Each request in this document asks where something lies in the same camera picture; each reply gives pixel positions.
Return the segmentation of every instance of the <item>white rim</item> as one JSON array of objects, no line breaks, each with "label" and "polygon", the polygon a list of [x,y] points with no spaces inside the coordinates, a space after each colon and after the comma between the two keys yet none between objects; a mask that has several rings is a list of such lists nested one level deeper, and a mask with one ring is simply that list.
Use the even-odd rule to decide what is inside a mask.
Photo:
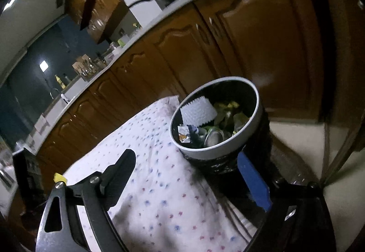
[{"label": "white rim", "polygon": [[[175,118],[175,115],[177,114],[177,112],[180,110],[180,108],[185,105],[185,103],[187,102],[188,98],[190,95],[192,94],[195,94],[196,92],[206,88],[207,86],[210,86],[210,85],[213,85],[215,83],[218,83],[218,82],[222,82],[222,81],[242,81],[242,82],[245,82],[247,83],[249,86],[251,86],[253,88],[253,90],[255,91],[255,94],[256,94],[256,106],[255,106],[255,110],[253,112],[253,114],[251,115],[250,117],[250,120],[245,124],[245,126],[243,128],[241,128],[241,130],[236,133],[234,136],[228,138],[227,140],[223,141],[222,143],[219,143],[217,145],[214,145],[214,146],[211,146],[211,147],[207,147],[207,148],[200,148],[200,149],[195,149],[195,148],[187,148],[187,147],[184,147],[184,146],[181,146],[178,142],[175,141],[174,137],[172,136],[172,121],[173,119]],[[200,87],[198,87],[196,90],[194,90],[193,92],[191,92],[182,102],[181,104],[177,107],[176,111],[174,112],[174,114],[172,115],[172,118],[171,118],[171,123],[170,123],[170,136],[171,136],[171,139],[172,141],[174,142],[174,144],[181,148],[182,150],[184,151],[190,151],[190,152],[204,152],[204,151],[209,151],[209,150],[212,150],[214,148],[217,148],[217,147],[220,147],[220,146],[223,146],[224,144],[227,144],[229,141],[232,141],[233,139],[239,137],[242,133],[244,133],[245,129],[252,123],[254,117],[256,116],[257,114],[257,111],[258,111],[258,108],[259,108],[259,105],[260,105],[260,97],[258,95],[258,90],[256,88],[256,86],[248,79],[246,78],[243,78],[243,77],[238,77],[238,76],[230,76],[230,77],[223,77],[223,78],[219,78],[219,79],[215,79],[213,81],[210,81]]]}]

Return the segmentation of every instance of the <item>dark wall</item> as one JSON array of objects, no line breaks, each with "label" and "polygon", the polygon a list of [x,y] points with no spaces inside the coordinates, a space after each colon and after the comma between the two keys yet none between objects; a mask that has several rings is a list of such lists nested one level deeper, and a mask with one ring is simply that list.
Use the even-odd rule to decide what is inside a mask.
[{"label": "dark wall", "polygon": [[[80,31],[69,16],[41,35],[0,88],[0,132],[6,142],[14,146],[18,139],[25,140],[52,102],[50,87],[61,90],[56,74],[67,84],[63,73],[71,80],[75,78],[72,64],[78,56],[96,58],[96,52],[108,47],[107,42],[96,45],[86,29]],[[39,66],[43,60],[49,66],[44,73]]]}]

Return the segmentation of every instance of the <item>dish soap bottle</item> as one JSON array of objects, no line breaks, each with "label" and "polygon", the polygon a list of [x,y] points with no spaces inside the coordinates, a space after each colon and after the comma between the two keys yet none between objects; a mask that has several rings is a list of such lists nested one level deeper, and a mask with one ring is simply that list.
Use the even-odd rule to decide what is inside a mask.
[{"label": "dish soap bottle", "polygon": [[64,85],[64,83],[62,82],[61,78],[58,77],[57,75],[54,75],[54,77],[56,77],[57,82],[61,85],[62,89],[65,89],[66,86]]}]

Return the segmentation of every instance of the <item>white cloth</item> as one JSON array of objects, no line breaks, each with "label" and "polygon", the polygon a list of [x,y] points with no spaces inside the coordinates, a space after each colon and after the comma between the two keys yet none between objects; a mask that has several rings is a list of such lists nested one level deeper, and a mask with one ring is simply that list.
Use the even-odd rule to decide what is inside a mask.
[{"label": "white cloth", "polygon": [[[169,125],[177,96],[160,99],[107,136],[64,174],[72,185],[114,164],[125,149],[136,168],[108,214],[130,252],[243,251],[256,229],[171,142]],[[99,251],[85,214],[80,220],[91,251]]]}]

